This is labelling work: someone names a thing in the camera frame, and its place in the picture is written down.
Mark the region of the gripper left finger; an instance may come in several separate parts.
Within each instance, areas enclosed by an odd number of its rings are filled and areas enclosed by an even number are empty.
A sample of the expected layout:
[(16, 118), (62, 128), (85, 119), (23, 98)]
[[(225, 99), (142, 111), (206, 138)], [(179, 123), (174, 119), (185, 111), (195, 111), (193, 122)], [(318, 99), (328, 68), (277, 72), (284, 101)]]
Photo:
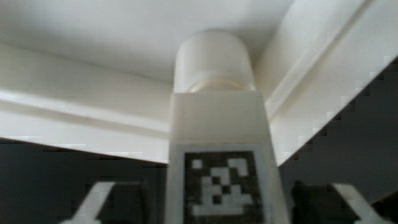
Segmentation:
[(60, 224), (145, 224), (142, 193), (140, 182), (97, 182)]

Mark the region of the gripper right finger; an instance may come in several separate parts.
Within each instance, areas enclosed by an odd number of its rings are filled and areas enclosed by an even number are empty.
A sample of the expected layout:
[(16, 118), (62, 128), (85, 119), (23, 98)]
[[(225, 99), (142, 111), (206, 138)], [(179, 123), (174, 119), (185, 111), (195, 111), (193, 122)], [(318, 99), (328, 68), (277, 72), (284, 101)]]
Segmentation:
[(350, 184), (312, 185), (296, 181), (291, 198), (293, 224), (394, 224)]

